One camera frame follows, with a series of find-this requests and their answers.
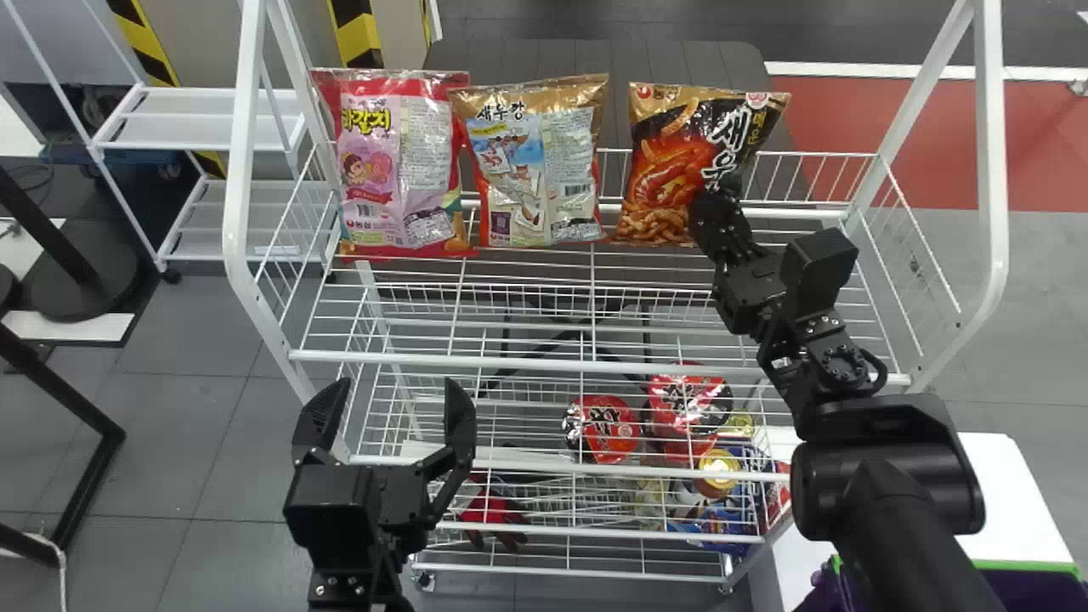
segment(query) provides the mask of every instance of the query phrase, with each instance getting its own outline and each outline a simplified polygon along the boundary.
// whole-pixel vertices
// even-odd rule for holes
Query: barcode
[[[593,188],[593,183],[582,183],[581,185],[564,185],[562,186],[562,197],[577,196],[578,194],[584,194],[585,192]]]

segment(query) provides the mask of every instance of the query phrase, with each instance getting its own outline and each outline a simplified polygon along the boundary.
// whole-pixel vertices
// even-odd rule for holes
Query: green trim
[[[1068,574],[1080,579],[1080,568],[1076,563],[1060,563],[1053,561],[990,561],[976,560],[972,563],[979,570],[1012,570],[1016,572],[1053,572]]]

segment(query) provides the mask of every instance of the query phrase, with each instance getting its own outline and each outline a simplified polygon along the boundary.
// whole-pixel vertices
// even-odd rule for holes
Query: hazard tape
[[[384,68],[382,42],[370,0],[326,0],[333,33],[346,68]]]
[[[159,37],[151,29],[139,2],[136,0],[106,0],[106,3],[113,12],[113,16],[116,17],[121,33],[125,35],[128,46],[132,47],[136,59],[144,66],[144,72],[150,77],[151,84],[160,87],[181,87],[177,73],[170,65],[166,52],[162,49]],[[193,154],[197,163],[207,174],[220,179],[226,176],[226,167],[223,166],[223,160],[220,159],[218,152],[193,151]]]
[[[426,42],[426,48],[431,48],[431,20],[428,19],[430,15],[430,2],[428,0],[419,0],[419,12],[423,15],[423,41]]]

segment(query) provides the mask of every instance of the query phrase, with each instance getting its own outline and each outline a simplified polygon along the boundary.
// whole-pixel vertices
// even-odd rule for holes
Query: white cable
[[[57,553],[57,564],[61,583],[61,612],[67,612],[67,579],[65,577],[65,573],[67,571],[67,555],[64,554],[64,551],[61,550],[61,547],[57,546],[52,540],[42,536],[41,534],[26,534],[26,535],[53,549],[53,552]]]

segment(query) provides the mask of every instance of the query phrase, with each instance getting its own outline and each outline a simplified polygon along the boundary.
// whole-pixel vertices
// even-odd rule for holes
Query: nutrition label
[[[408,189],[445,189],[449,181],[449,102],[400,98],[400,181]]]
[[[585,223],[567,221],[552,224],[552,240],[556,243],[589,242],[601,237],[601,225],[595,220]]]
[[[408,232],[409,247],[418,248],[436,242],[452,238],[454,228],[449,218],[441,208],[412,212],[405,218],[405,230]]]
[[[592,125],[592,108],[541,114],[544,168],[548,180],[571,184],[585,182],[593,163]]]

